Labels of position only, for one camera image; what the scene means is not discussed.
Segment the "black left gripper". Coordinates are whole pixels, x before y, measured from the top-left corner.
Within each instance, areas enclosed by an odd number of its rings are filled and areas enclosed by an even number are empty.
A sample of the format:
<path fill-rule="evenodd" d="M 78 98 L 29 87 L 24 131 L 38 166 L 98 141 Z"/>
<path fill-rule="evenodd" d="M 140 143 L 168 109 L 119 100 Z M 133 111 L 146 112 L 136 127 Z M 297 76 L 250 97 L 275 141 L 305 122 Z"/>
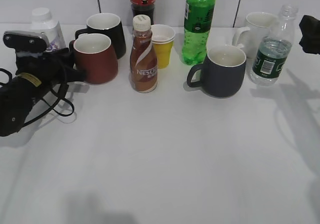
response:
<path fill-rule="evenodd" d="M 68 48 L 43 53 L 16 51 L 15 55 L 15 87 L 38 88 L 51 82 L 65 84 L 85 81 L 86 72 L 73 69 L 75 56 Z M 63 64 L 70 68 L 63 69 Z"/>

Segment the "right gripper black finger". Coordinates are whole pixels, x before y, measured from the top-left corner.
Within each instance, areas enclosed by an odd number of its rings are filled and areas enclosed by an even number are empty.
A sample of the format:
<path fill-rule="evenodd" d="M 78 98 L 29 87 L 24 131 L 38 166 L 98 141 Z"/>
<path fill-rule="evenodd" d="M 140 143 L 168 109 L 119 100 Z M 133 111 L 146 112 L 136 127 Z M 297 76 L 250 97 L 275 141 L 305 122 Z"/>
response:
<path fill-rule="evenodd" d="M 302 38 L 299 45 L 305 53 L 320 53 L 320 21 L 313 16 L 304 15 L 299 23 Z"/>

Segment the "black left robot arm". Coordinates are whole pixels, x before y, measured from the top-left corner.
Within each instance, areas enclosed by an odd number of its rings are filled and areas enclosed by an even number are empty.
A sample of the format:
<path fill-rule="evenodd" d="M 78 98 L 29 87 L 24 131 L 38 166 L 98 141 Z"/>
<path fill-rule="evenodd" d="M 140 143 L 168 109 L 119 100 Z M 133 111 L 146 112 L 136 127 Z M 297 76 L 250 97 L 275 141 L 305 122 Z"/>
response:
<path fill-rule="evenodd" d="M 64 48 L 54 52 L 44 52 L 39 56 L 16 55 L 17 71 L 13 77 L 10 72 L 1 69 L 9 77 L 0 88 L 0 135 L 9 136 L 23 127 L 44 117 L 54 110 L 60 101 L 71 107 L 66 99 L 68 83 L 84 81 L 86 73 L 74 69 L 74 52 Z M 51 92 L 56 101 L 37 117 L 26 121 L 33 107 Z"/>

